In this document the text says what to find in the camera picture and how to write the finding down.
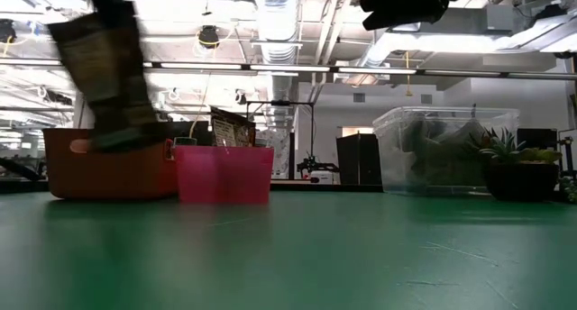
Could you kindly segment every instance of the ceiling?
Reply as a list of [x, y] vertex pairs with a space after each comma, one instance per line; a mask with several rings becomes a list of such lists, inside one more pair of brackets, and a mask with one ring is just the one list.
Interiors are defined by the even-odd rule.
[[[154, 61], [205, 61], [262, 63], [261, 47], [252, 43], [258, 40], [258, 14], [254, 3], [230, 0], [132, 0], [138, 14], [142, 32], [142, 50], [145, 60]], [[502, 5], [511, 5], [516, 0], [499, 0]], [[488, 0], [460, 0], [452, 7], [482, 8]], [[15, 20], [18, 40], [15, 44], [0, 45], [0, 54], [6, 58], [58, 59], [58, 53], [48, 35], [45, 24], [66, 21], [73, 16], [90, 12], [87, 0], [44, 0], [32, 7], [22, 0], [0, 0], [0, 18]], [[58, 12], [46, 12], [46, 5], [58, 8]], [[323, 29], [328, 0], [300, 0], [298, 17], [298, 64], [317, 64], [315, 61], [319, 38]], [[338, 42], [331, 52], [325, 52], [328, 63], [358, 59], [373, 41], [373, 33], [366, 32], [362, 21], [367, 14], [357, 5], [337, 6], [342, 14], [342, 28]], [[199, 49], [197, 34], [203, 25], [216, 25], [221, 38], [216, 50], [204, 52]], [[435, 53], [411, 50], [391, 53], [385, 62], [404, 68], [515, 68], [543, 71], [551, 68], [551, 54], [527, 53], [500, 56], [488, 63], [486, 56], [466, 53]], [[270, 81], [268, 76], [235, 76], [155, 72], [146, 75], [150, 94], [162, 107], [190, 113], [206, 110], [201, 104], [217, 105], [232, 111], [242, 112], [245, 106], [235, 103], [238, 93], [245, 93], [249, 100], [266, 100]], [[310, 83], [309, 75], [301, 75], [299, 81]], [[427, 85], [427, 91], [443, 90], [452, 84], [446, 78], [392, 76], [388, 88], [410, 82]], [[320, 105], [330, 105], [331, 87], [323, 91]], [[65, 70], [36, 68], [12, 68], [0, 66], [0, 96], [2, 107], [71, 108], [51, 102], [42, 97], [40, 87], [72, 99], [76, 89]], [[0, 111], [0, 122], [35, 123], [37, 125], [70, 124], [71, 113], [34, 112], [20, 113]]]

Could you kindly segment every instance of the ceiling light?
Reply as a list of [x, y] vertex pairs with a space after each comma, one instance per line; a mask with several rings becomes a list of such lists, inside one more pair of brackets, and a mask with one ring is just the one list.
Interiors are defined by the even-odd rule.
[[501, 73], [495, 71], [426, 70], [425, 74], [427, 76], [498, 77]]
[[298, 72], [259, 71], [259, 76], [298, 77]]
[[486, 5], [492, 5], [490, 0], [457, 0], [449, 2], [449, 8], [481, 9]]
[[296, 46], [301, 48], [303, 43], [298, 41], [251, 40], [251, 45]]
[[56, 59], [0, 59], [0, 65], [25, 65], [25, 66], [60, 66]]
[[395, 26], [393, 31], [396, 32], [418, 32], [421, 29], [421, 23], [410, 23], [410, 24], [403, 24], [399, 26]]
[[296, 71], [296, 72], [328, 72], [329, 67], [324, 66], [291, 66], [291, 65], [251, 65], [251, 70], [261, 71]]
[[543, 79], [543, 80], [577, 80], [577, 74], [511, 72], [511, 73], [507, 74], [507, 78]]
[[20, 143], [20, 139], [0, 138], [0, 143]]
[[23, 135], [20, 132], [1, 132], [0, 137], [2, 137], [2, 138], [22, 138]]
[[163, 68], [190, 68], [190, 69], [212, 69], [212, 70], [240, 70], [241, 65], [228, 63], [161, 63]]
[[339, 72], [379, 74], [379, 75], [414, 75], [417, 73], [416, 70], [403, 69], [403, 68], [348, 68], [348, 67], [340, 67]]

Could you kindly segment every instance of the succulent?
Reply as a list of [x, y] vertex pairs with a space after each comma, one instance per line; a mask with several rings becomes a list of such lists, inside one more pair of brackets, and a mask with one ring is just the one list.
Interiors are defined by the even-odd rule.
[[491, 157], [492, 160], [497, 160], [502, 163], [516, 163], [519, 161], [520, 150], [525, 145], [524, 142], [515, 143], [515, 135], [507, 129], [501, 130], [500, 137], [496, 135], [495, 131], [491, 129], [489, 148], [480, 149], [481, 154]]

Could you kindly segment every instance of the pink plastic container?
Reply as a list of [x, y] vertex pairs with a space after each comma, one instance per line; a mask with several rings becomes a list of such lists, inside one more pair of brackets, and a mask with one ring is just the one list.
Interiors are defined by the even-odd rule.
[[267, 204], [274, 149], [177, 146], [182, 203]]

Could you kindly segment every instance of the clear plastic storage bin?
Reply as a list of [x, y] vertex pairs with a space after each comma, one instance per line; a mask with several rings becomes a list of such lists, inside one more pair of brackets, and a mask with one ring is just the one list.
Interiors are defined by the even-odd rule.
[[466, 150], [484, 129], [516, 132], [519, 111], [399, 107], [373, 122], [385, 192], [423, 195], [484, 191], [481, 164]]

